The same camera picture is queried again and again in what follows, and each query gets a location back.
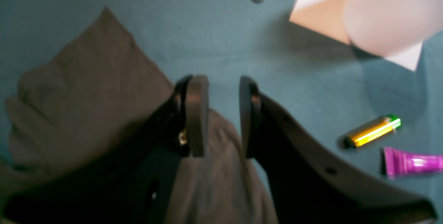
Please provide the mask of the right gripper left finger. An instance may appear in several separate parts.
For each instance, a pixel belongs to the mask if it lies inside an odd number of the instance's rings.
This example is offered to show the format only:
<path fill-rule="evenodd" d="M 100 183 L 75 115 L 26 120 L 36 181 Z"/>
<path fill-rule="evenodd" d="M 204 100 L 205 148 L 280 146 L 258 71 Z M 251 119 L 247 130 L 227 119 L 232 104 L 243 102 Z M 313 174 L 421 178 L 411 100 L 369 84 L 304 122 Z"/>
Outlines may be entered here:
<path fill-rule="evenodd" d="M 161 224 L 182 158 L 202 157 L 209 82 L 188 75 L 119 146 L 92 163 L 9 198 L 16 224 Z"/>

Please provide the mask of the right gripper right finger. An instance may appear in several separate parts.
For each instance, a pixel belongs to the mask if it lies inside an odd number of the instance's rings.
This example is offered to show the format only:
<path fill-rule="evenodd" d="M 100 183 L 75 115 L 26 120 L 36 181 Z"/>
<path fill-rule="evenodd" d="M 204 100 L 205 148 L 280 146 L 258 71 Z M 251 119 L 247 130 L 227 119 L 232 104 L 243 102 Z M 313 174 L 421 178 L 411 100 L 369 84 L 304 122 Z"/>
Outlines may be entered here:
<path fill-rule="evenodd" d="M 280 224 L 433 224 L 427 198 L 357 169 L 317 142 L 248 76 L 239 82 L 246 158 L 266 171 Z"/>

